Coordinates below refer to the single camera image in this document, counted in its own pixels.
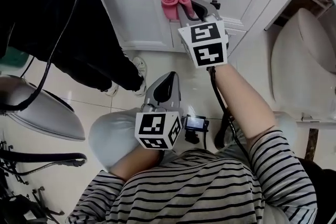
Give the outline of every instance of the black wire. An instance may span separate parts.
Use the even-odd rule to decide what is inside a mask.
[[[35,56],[31,59],[29,65],[27,66],[26,70],[23,71],[23,73],[22,73],[22,75],[20,76],[20,78],[22,78],[22,77],[25,75],[25,73],[28,71],[28,69],[29,69],[29,67],[32,65],[34,59],[35,59]]]
[[[222,101],[222,97],[221,95],[219,94],[219,91],[217,89],[217,85],[216,85],[216,70],[215,70],[215,67],[209,67],[208,68],[209,71],[210,71],[210,78],[211,78],[211,85],[212,85],[212,88],[214,89],[215,91],[215,94],[216,94],[216,97],[219,101],[219,104],[220,104],[220,107],[222,108],[223,112],[224,112],[224,116],[228,122],[228,125],[230,126],[230,129],[232,131],[232,135],[233,135],[233,138],[235,140],[235,142],[237,143],[237,145],[240,147],[241,151],[243,151],[245,157],[247,158],[247,160],[250,162],[250,159],[249,159],[249,156],[248,156],[248,153],[247,151],[244,149],[243,145],[240,143],[238,137],[237,137],[237,134],[236,134],[236,129],[230,119],[230,115]]]
[[[87,158],[81,153],[31,154],[0,150],[0,159],[14,163],[52,163],[66,162],[74,159],[86,160]]]
[[[55,43],[55,45],[53,47],[53,50],[52,50],[52,52],[51,52],[51,54],[49,56],[49,59],[47,61],[47,66],[46,66],[46,69],[44,71],[43,77],[42,77],[42,79],[41,79],[38,87],[36,88],[36,90],[26,100],[22,101],[18,105],[1,104],[1,109],[3,111],[19,111],[19,110],[22,111],[22,110],[26,109],[37,98],[37,96],[41,92],[42,87],[43,87],[43,85],[44,85],[44,83],[46,81],[46,78],[47,78],[47,75],[48,75],[48,72],[49,72],[49,69],[50,69],[50,66],[51,66],[51,61],[52,61],[52,58],[54,56],[56,47],[57,47],[57,45],[58,45],[58,43],[59,43],[59,41],[60,41],[60,39],[61,39],[64,31],[65,31],[65,29],[67,28],[67,26],[68,26],[68,24],[69,24],[69,22],[70,22],[70,20],[72,18],[72,15],[73,15],[75,9],[77,8],[78,2],[79,2],[79,0],[75,0],[75,2],[73,4],[71,13],[69,15],[69,18],[68,18],[68,20],[67,20],[67,22],[66,22],[66,24],[65,24],[65,26],[64,26],[64,28],[63,28],[63,30],[61,32],[61,34],[59,35],[59,37],[58,37],[58,39],[57,39],[57,41],[56,41],[56,43]]]
[[[204,149],[206,150],[206,130],[203,133],[203,145],[204,145]]]
[[[3,166],[0,166],[0,169],[6,171],[6,172],[8,172],[8,173],[11,173],[11,174],[13,174],[13,175],[15,175],[15,176],[26,176],[26,175],[30,175],[30,174],[32,174],[32,173],[41,171],[41,170],[43,170],[43,169],[45,169],[45,168],[51,167],[51,166],[56,165],[56,164],[57,164],[57,165],[67,165],[67,164],[69,163],[70,166],[73,166],[73,165],[71,165],[71,162],[74,162],[74,161],[77,162],[77,165],[76,165],[76,166],[81,166],[81,165],[83,165],[83,164],[85,163],[85,160],[84,160],[84,161],[69,160],[69,161],[66,161],[66,162],[64,162],[64,161],[63,161],[63,162],[52,162],[52,163],[48,163],[48,164],[46,164],[46,165],[43,165],[43,166],[41,166],[41,167],[39,167],[39,168],[30,170],[30,171],[27,171],[27,172],[23,172],[23,173],[19,173],[19,172],[10,170],[10,169],[5,168],[5,167],[3,167]]]

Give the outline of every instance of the white toilet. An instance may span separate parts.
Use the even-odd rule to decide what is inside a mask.
[[[320,22],[300,9],[281,30],[271,59],[276,102],[285,111],[336,121],[336,56]]]

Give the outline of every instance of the shoe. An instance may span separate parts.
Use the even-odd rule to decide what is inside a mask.
[[[135,67],[138,69],[139,75],[143,77],[143,81],[140,86],[140,89],[138,91],[133,91],[135,96],[141,97],[141,96],[144,96],[147,91],[146,80],[145,80],[146,75],[147,75],[147,66],[146,66],[145,61],[140,57],[135,57],[132,62],[135,65]]]
[[[118,91],[118,88],[119,88],[119,85],[112,82],[112,86],[110,89],[106,90],[104,93],[113,97],[117,94],[117,91]]]
[[[147,91],[146,81],[145,79],[143,79],[140,89],[138,91],[133,91],[133,93],[137,97],[142,97],[146,94],[146,91]]]
[[[141,73],[141,75],[146,78],[147,75],[147,66],[145,61],[140,57],[134,57],[132,63],[135,65],[135,67],[138,69],[138,71]]]

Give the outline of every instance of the forearm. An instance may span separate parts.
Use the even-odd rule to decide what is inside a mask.
[[[234,67],[215,70],[217,87],[248,140],[277,124],[269,105]]]
[[[122,178],[125,182],[133,175],[154,167],[160,158],[160,151],[147,150],[141,145],[113,165],[109,172]]]

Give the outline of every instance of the pink cloth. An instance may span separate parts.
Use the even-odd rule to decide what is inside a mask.
[[[177,20],[177,5],[178,3],[184,5],[190,16],[194,16],[194,10],[190,0],[161,0],[164,15],[170,20]]]

